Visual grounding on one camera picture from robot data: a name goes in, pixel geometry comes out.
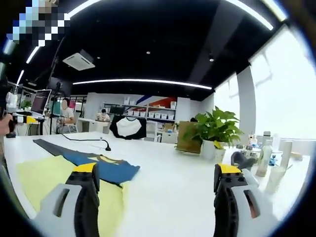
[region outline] white table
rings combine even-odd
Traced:
[[[77,125],[77,129],[79,132],[82,132],[82,123],[83,122],[89,123],[89,132],[96,131],[96,132],[103,133],[104,127],[107,127],[110,125],[109,122],[101,122],[101,121],[96,121],[96,120],[89,119],[89,118],[78,118],[76,125]]]
[[[62,135],[27,136],[5,139],[5,157],[14,190],[30,218],[36,212],[18,180],[15,165],[27,160],[37,160],[49,153],[33,142],[42,138],[53,144],[69,149],[97,154],[109,154],[124,159],[141,169],[130,182],[127,205],[123,221],[118,229],[118,237],[140,236],[212,236],[215,228],[214,215],[214,164],[197,155],[175,151],[173,144],[154,143],[142,140],[123,140],[98,132],[67,134],[75,139],[107,139],[112,148],[105,151],[104,142],[75,142]],[[224,163],[230,162],[227,151]],[[304,182],[309,158],[292,161],[282,180],[278,192],[270,196],[274,203],[274,214],[284,217],[293,206]],[[260,181],[263,190],[268,174]]]

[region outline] window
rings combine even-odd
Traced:
[[[251,74],[255,85],[268,80],[271,71],[264,54],[258,54],[251,62]]]
[[[271,131],[283,138],[315,139],[316,75],[313,62],[291,31],[283,28],[251,65],[256,133]]]
[[[239,93],[236,73],[215,90],[214,104],[223,111],[234,112],[236,118],[239,118]]]

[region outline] potted plant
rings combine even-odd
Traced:
[[[32,106],[32,103],[31,101],[29,100],[24,100],[22,103],[21,103],[21,109],[25,109],[25,108],[28,108],[28,107],[31,107]]]
[[[188,133],[185,135],[190,134],[192,139],[201,142],[201,155],[204,158],[222,162],[225,155],[223,144],[230,147],[235,140],[240,140],[239,135],[243,134],[236,126],[239,120],[235,113],[215,107],[212,113],[197,114],[195,118],[197,122],[188,127]]]

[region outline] black ceiling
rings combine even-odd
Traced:
[[[60,62],[54,76],[73,82],[119,78],[165,79],[216,87],[233,72],[246,67],[247,60],[281,26],[259,0],[242,1],[264,16],[274,29],[269,31],[256,19],[224,0],[102,0],[71,18],[71,26],[58,53],[63,60],[84,49],[94,58],[96,67],[77,71]],[[85,0],[60,0],[59,9],[69,12],[83,2]],[[228,32],[233,24],[235,29]],[[43,72],[50,67],[58,44],[59,41],[53,41],[42,47],[26,65],[34,47],[21,42],[10,57],[1,58],[7,63],[9,81],[16,82],[21,70],[25,69],[20,83],[25,83],[26,79],[34,80],[42,74],[38,88],[44,87],[48,73]],[[212,63],[208,61],[209,51],[216,56]],[[139,82],[73,87],[73,94],[88,92],[181,96],[202,100],[212,91]]]

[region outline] pixelated blur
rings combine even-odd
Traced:
[[[12,32],[7,38],[15,43],[25,42],[33,46],[45,46],[60,40],[70,26],[70,18],[58,8],[58,0],[32,0],[32,6],[13,21]]]

